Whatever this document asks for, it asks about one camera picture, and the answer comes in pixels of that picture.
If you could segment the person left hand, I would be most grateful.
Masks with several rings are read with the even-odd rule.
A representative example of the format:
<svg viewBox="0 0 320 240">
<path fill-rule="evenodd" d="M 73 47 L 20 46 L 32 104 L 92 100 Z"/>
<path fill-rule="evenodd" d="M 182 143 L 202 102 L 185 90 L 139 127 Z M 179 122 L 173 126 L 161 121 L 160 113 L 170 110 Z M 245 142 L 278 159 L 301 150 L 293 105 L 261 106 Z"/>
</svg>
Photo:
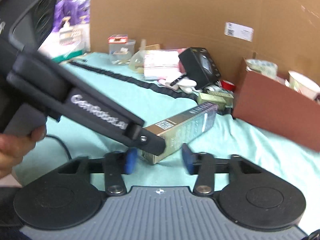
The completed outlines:
<svg viewBox="0 0 320 240">
<path fill-rule="evenodd" d="M 46 134 L 46 125 L 38 127 L 26 137 L 1 134 L 1 179 L 11 174 L 12 169 L 22 162 L 23 157 L 33 150 L 36 143 L 43 140 Z"/>
</svg>

